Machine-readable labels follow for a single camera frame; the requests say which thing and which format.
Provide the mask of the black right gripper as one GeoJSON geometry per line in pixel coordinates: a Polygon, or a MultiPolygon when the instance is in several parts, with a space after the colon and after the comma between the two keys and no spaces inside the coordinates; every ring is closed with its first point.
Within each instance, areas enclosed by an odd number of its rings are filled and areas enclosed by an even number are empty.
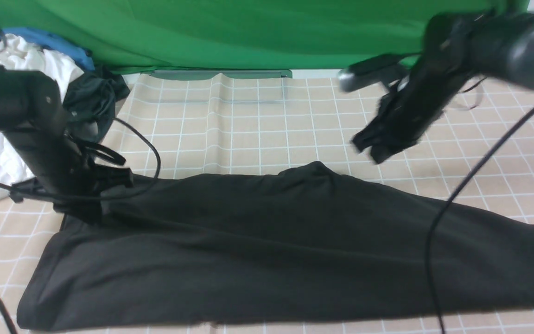
{"type": "Polygon", "coordinates": [[[382,164],[416,144],[461,88],[461,68],[441,68],[421,57],[411,68],[408,83],[388,104],[383,120],[369,123],[350,142],[359,154],[370,148],[372,161],[382,164]]]}

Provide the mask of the gray right robot arm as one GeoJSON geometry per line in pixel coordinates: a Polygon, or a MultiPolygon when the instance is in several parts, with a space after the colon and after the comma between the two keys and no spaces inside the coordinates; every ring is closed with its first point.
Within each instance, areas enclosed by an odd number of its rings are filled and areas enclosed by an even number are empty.
{"type": "Polygon", "coordinates": [[[341,91],[383,83],[375,118],[352,138],[380,164],[414,146],[474,77],[534,91],[534,13],[439,13],[426,26],[412,68],[386,53],[339,72],[341,91]]]}

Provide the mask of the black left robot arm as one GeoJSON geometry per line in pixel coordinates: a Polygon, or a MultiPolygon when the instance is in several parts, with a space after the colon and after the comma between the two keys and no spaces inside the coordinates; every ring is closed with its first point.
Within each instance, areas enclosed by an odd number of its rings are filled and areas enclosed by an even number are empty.
{"type": "Polygon", "coordinates": [[[132,187],[134,178],[116,152],[69,135],[68,118],[53,79],[0,69],[0,133],[34,174],[11,186],[11,198],[49,201],[55,211],[97,225],[102,192],[132,187]]]}

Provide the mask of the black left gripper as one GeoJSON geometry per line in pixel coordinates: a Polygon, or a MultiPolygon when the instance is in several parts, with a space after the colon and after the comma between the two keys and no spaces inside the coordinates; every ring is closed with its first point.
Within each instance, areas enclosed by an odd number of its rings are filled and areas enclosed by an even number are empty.
{"type": "MultiPolygon", "coordinates": [[[[32,126],[16,128],[9,131],[9,142],[35,177],[13,184],[15,190],[9,194],[15,203],[23,199],[45,200],[46,194],[98,197],[108,188],[134,186],[130,168],[95,164],[62,132],[51,135],[32,126]]],[[[89,225],[102,222],[99,201],[70,201],[65,213],[89,225]]]]}

